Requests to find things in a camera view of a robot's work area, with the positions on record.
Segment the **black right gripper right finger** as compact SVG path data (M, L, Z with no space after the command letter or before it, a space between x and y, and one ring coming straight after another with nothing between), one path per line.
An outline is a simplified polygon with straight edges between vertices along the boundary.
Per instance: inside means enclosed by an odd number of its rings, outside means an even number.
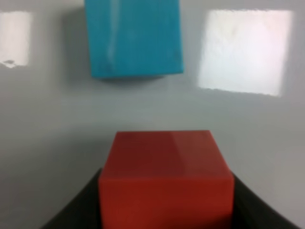
M297 229L234 175L233 229Z

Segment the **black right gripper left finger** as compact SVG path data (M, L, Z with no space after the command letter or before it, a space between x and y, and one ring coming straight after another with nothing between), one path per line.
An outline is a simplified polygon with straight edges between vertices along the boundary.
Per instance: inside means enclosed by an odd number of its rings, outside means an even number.
M88 184L43 229L102 229L99 203L99 169Z

